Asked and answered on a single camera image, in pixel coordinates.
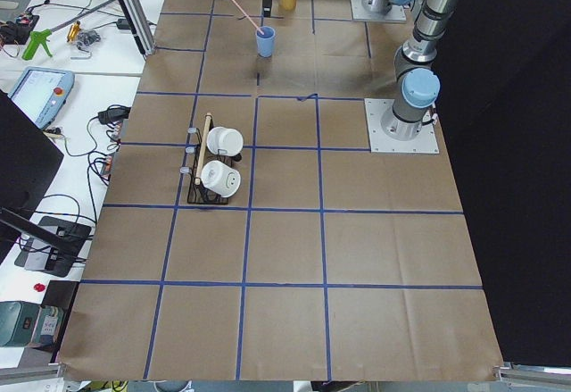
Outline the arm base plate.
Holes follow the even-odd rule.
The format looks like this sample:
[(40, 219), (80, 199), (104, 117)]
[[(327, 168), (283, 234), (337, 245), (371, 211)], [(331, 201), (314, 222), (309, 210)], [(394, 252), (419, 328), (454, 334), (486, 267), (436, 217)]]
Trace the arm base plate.
[(354, 21), (404, 24), (407, 20), (404, 8), (389, 0), (351, 0), (351, 8)]
[(439, 154), (430, 113), (416, 123), (393, 115), (393, 99), (365, 98), (368, 139), (373, 154)]

